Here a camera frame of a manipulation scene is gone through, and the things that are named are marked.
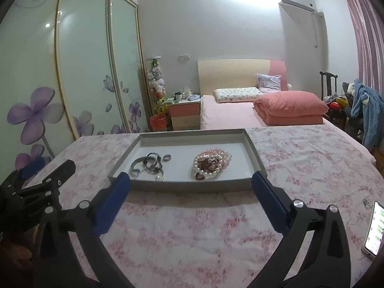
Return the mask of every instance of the pink curtain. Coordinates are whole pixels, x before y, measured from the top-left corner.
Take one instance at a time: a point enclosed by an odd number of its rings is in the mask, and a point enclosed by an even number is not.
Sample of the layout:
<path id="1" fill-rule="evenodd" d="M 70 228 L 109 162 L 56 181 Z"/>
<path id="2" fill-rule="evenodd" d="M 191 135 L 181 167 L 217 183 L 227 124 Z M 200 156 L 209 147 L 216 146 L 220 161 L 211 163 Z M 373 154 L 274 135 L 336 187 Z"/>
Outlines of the pink curtain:
<path id="1" fill-rule="evenodd" d="M 384 96 L 384 24 L 369 0 L 347 4 L 358 47 L 359 79 Z"/>

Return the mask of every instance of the flower stem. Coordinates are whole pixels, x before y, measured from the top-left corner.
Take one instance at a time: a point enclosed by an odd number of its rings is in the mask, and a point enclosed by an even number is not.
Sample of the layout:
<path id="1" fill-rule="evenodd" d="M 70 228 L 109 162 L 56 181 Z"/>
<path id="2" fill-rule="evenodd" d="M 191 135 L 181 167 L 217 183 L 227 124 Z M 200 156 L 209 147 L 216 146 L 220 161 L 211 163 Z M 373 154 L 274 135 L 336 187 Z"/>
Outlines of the flower stem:
<path id="1" fill-rule="evenodd" d="M 52 151 L 51 147 L 48 144 L 47 139 L 45 138 L 45 135 L 43 135 L 42 140 L 44 142 L 45 148 L 48 150 L 49 154 L 51 155 L 51 158 L 53 159 L 54 158 L 54 154 L 53 154 L 53 151 Z"/>

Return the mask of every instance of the nightstand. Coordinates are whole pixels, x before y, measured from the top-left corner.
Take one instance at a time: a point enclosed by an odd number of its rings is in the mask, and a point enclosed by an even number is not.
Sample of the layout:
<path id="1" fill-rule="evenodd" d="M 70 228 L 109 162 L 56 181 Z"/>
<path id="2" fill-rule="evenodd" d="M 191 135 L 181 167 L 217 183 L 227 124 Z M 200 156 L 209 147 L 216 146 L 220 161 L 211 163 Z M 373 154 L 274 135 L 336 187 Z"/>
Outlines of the nightstand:
<path id="1" fill-rule="evenodd" d="M 200 129 L 200 99 L 168 104 L 174 131 Z"/>

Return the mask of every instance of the butterfly decal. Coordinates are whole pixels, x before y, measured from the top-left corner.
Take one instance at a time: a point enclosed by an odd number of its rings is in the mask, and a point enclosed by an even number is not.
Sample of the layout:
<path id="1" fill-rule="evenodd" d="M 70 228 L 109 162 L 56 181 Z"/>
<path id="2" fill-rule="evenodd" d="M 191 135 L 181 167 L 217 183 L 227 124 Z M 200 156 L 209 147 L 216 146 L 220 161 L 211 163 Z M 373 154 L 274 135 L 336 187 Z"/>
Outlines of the butterfly decal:
<path id="1" fill-rule="evenodd" d="M 105 76 L 105 79 L 103 80 L 104 82 L 104 88 L 107 89 L 108 91 L 115 93 L 115 87 L 113 85 L 113 80 L 111 79 L 110 76 Z"/>

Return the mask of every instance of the smartphone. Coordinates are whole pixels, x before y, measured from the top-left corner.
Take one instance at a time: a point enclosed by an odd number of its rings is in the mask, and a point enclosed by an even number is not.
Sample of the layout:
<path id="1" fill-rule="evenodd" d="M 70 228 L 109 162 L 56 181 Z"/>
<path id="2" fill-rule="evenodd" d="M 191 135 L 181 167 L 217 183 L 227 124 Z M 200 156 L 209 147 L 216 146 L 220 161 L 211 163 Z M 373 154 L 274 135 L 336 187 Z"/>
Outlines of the smartphone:
<path id="1" fill-rule="evenodd" d="M 371 223 L 369 224 L 369 230 L 361 247 L 362 252 L 364 252 L 369 258 L 375 259 L 379 249 L 381 248 L 382 244 L 384 244 L 384 241 L 381 242 L 383 239 L 383 233 L 384 207 L 375 201 L 371 215 Z"/>

